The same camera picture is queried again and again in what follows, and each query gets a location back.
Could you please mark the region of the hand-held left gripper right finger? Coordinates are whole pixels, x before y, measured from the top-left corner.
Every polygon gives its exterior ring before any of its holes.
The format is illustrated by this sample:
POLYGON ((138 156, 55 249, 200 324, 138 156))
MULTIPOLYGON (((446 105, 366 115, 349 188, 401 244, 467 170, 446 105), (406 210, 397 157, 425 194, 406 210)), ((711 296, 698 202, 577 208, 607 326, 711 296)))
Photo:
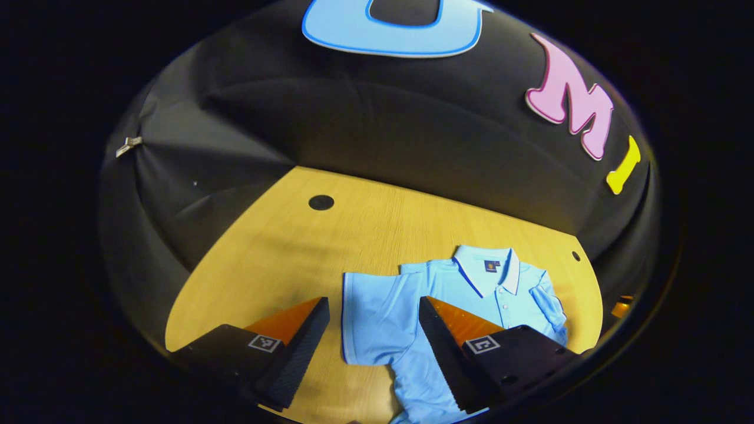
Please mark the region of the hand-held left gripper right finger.
POLYGON ((418 322, 466 413, 520 402, 582 361, 530 326, 504 329, 432 296, 418 301, 418 322))

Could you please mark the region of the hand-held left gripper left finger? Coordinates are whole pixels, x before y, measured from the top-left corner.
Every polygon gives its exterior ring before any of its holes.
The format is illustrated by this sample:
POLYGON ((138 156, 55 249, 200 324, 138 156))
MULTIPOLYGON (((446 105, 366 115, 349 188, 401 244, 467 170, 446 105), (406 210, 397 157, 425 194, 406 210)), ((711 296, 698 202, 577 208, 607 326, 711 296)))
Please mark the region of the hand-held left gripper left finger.
POLYGON ((329 299, 318 296, 244 328, 218 325, 170 359, 280 412, 293 402, 329 322, 329 299))

